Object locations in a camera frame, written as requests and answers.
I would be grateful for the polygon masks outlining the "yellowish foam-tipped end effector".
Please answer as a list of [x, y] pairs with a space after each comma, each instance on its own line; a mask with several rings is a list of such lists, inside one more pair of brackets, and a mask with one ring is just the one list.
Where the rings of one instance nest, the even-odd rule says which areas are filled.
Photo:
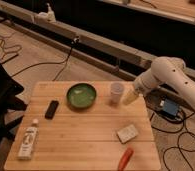
[[124, 105], [129, 105], [132, 102], [134, 102], [137, 98], [138, 98], [139, 94], [131, 89], [128, 91], [128, 93], [125, 95], [125, 97], [123, 98], [123, 104]]

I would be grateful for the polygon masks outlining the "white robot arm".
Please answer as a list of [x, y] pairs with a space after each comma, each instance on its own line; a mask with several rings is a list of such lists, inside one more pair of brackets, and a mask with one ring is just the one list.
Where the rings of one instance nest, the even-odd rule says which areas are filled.
[[162, 84], [173, 88], [195, 110], [195, 81], [185, 73], [185, 62], [176, 57], [155, 58], [150, 68], [133, 81], [133, 87], [123, 99], [125, 105], [135, 101], [140, 94], [146, 96]]

